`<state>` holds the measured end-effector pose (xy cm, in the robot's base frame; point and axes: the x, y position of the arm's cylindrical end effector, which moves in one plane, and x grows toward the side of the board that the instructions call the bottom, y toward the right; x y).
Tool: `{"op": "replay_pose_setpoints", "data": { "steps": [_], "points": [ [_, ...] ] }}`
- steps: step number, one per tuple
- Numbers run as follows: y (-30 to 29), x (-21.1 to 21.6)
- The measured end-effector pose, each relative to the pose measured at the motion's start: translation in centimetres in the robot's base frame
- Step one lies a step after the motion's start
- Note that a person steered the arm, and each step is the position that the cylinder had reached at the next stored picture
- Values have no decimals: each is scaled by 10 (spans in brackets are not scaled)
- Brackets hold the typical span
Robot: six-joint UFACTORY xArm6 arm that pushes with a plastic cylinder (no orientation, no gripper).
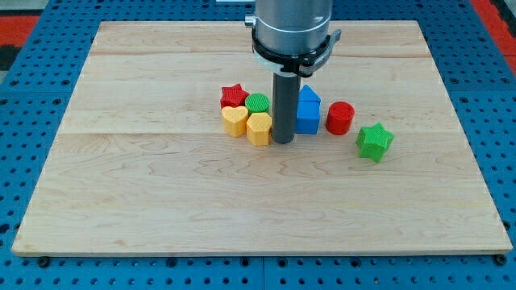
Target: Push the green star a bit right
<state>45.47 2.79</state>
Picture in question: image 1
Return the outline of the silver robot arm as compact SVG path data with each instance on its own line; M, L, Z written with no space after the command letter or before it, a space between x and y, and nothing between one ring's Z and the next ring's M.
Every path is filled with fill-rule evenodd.
M306 54L328 34L332 0L256 0L254 36L282 55Z

